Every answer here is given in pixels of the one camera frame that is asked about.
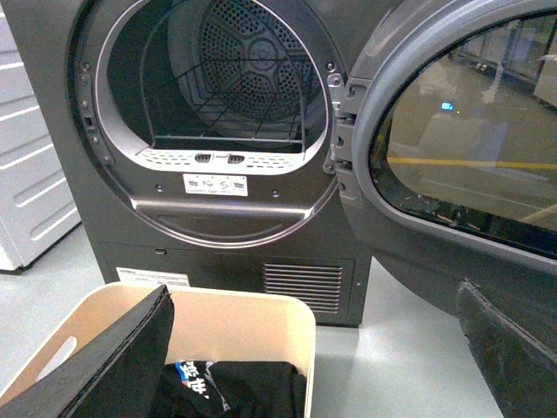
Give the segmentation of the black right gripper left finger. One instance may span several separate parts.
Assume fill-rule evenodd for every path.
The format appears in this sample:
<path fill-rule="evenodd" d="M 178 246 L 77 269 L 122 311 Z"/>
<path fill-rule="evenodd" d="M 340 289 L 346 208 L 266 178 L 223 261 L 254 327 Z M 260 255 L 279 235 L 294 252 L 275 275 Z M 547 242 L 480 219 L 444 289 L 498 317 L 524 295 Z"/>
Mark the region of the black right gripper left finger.
<path fill-rule="evenodd" d="M 146 417 L 174 321 L 157 287 L 62 365 L 1 407 L 2 417 Z"/>

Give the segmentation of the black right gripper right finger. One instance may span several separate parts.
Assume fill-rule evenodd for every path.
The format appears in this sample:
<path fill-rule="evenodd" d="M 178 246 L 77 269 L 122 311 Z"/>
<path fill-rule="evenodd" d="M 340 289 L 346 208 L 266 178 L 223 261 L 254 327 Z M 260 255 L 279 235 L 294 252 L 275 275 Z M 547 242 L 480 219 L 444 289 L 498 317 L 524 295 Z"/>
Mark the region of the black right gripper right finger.
<path fill-rule="evenodd" d="M 555 417 L 556 329 L 469 280 L 460 283 L 458 317 L 502 415 Z"/>

